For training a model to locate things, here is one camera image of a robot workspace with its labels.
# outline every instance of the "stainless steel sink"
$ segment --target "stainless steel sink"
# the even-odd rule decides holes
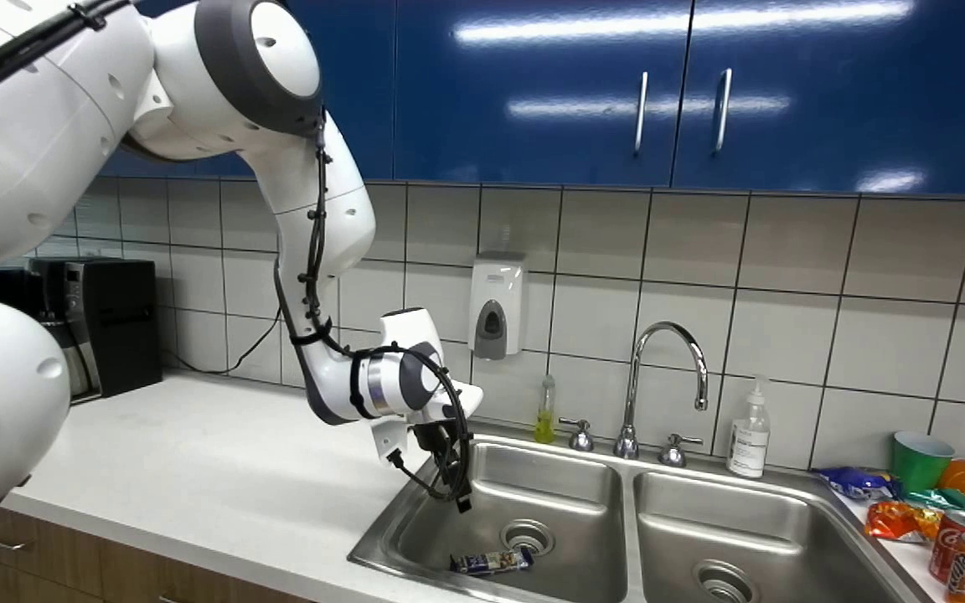
[[[479,434],[473,487],[465,516],[405,487],[347,558],[479,598],[929,598],[805,477],[750,483]],[[535,550],[535,567],[489,579],[449,569],[449,555],[502,545]]]

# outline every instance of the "wall-mounted soap dispenser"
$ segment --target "wall-mounted soap dispenser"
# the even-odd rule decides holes
[[[521,337],[521,259],[477,259],[473,263],[473,350],[507,357]]]

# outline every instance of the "countertop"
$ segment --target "countertop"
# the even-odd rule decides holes
[[[402,487],[369,426],[332,427],[293,387],[168,375],[78,404],[4,506],[307,598],[465,598],[345,558]],[[929,550],[884,550],[945,598]]]

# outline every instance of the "robotic manipulator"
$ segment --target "robotic manipulator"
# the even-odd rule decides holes
[[[375,417],[402,473],[412,432],[434,477],[408,477],[468,510],[465,404],[482,393],[449,381],[430,310],[384,314],[383,346],[357,350],[320,314],[375,214],[297,19],[274,0],[197,0],[153,19],[130,0],[0,0],[0,260],[71,214],[124,133],[168,159],[243,156],[277,220],[274,289],[310,412]],[[50,450],[67,403],[54,337],[0,305],[0,499]]]

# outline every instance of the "dish soap bottle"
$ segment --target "dish soap bottle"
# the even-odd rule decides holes
[[[557,381],[554,375],[541,379],[541,404],[535,415],[535,442],[557,442]]]
[[[761,477],[771,445],[771,412],[762,410],[762,379],[755,379],[742,412],[729,422],[726,469],[737,477]]]

